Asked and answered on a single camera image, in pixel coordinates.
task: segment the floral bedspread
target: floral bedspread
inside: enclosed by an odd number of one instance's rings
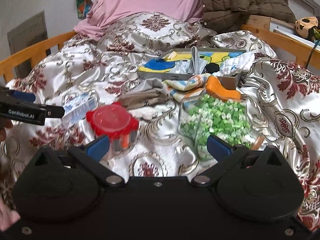
[[[101,106],[141,83],[140,64],[174,47],[217,46],[255,51],[256,61],[239,90],[253,126],[264,145],[277,146],[298,176],[305,199],[298,216],[310,229],[320,226],[320,78],[295,63],[278,60],[274,51],[248,31],[213,36],[199,24],[178,22],[160,13],[135,14],[114,23],[98,45],[76,35],[10,88],[36,94],[36,103],[63,105],[84,92]],[[214,165],[199,162],[189,142],[178,133],[179,105],[172,99],[153,106],[159,114],[141,121],[137,144],[101,163],[126,180],[129,176],[188,176]],[[87,144],[95,135],[86,120],[65,128],[59,119],[45,126],[14,123],[0,145],[0,190],[12,205],[12,187],[41,145],[64,149]]]

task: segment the blue gripper pad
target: blue gripper pad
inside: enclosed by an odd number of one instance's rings
[[[217,162],[222,161],[225,157],[229,156],[233,148],[230,144],[221,140],[215,135],[210,135],[207,140],[207,150]]]
[[[14,91],[10,96],[12,96],[16,99],[28,101],[30,103],[33,103],[34,101],[36,101],[36,96],[32,93],[24,93],[24,92],[20,92],[20,91]]]
[[[85,148],[88,156],[95,161],[100,162],[110,149],[109,137],[101,135],[94,141],[88,143]]]

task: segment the screw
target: screw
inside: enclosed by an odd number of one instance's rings
[[[162,186],[162,182],[155,182],[154,185],[155,185],[156,187],[161,187],[161,186]]]
[[[121,181],[122,181],[122,178],[117,175],[112,175],[106,178],[106,182],[112,185],[119,184]]]
[[[287,228],[285,231],[284,231],[284,234],[286,236],[292,236],[294,234],[294,230],[292,228]]]
[[[23,228],[21,228],[21,232],[22,232],[23,234],[27,235],[27,236],[29,236],[29,235],[32,234],[32,230],[31,230],[31,228],[29,228],[29,227],[23,227]]]
[[[196,176],[193,180],[198,184],[206,184],[210,181],[210,179],[204,175]]]

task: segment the panda plush toy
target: panda plush toy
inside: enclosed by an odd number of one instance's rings
[[[295,22],[297,33],[304,39],[316,42],[320,39],[320,17],[305,17]]]

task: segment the brown puffer jacket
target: brown puffer jacket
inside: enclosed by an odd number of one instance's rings
[[[239,30],[251,14],[296,21],[288,0],[203,0],[203,4],[204,25],[218,33]]]

